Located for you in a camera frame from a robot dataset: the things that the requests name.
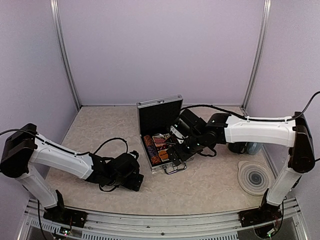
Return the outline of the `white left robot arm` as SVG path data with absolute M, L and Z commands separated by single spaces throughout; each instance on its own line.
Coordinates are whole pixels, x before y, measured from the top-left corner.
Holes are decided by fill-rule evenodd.
M 91 152 L 78 152 L 47 139 L 28 123 L 20 129 L 8 129 L 0 161 L 0 171 L 20 182 L 50 214 L 63 223 L 70 211 L 62 205 L 58 190 L 52 190 L 35 167 L 37 164 L 67 172 L 102 189 L 123 187 L 138 192 L 144 176 L 140 173 L 139 153 L 128 151 L 117 157 L 103 157 Z

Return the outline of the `aluminium poker chip case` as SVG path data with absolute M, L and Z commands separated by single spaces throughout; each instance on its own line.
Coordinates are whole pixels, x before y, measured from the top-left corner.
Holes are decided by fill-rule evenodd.
M 145 136 L 169 134 L 170 126 L 179 116 L 182 106 L 183 97 L 180 94 L 140 101 L 136 104 L 139 135 L 152 172 L 163 170 L 167 175 L 173 175 L 187 169 L 186 162 L 176 167 L 170 160 L 153 161 L 144 140 Z

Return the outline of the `red playing card deck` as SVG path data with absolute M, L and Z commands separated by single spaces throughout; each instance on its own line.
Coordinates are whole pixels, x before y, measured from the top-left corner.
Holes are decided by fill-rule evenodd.
M 156 147 L 160 147 L 166 144 L 166 141 L 170 136 L 171 135 L 169 133 L 166 133 L 166 134 L 157 133 L 152 136 L 152 140 Z

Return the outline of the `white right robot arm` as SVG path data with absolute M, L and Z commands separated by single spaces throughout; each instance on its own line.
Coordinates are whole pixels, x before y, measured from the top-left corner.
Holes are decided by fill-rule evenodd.
M 167 150 L 168 158 L 175 166 L 184 164 L 204 148 L 213 150 L 216 145 L 261 143 L 289 149 L 285 166 L 267 190 L 266 203 L 255 212 L 260 222 L 268 221 L 275 214 L 275 206 L 282 203 L 301 176 L 316 164 L 312 136 L 301 112 L 293 117 L 256 119 L 230 112 L 215 113 L 204 121 L 185 109 L 172 123 L 170 131 L 180 141 Z

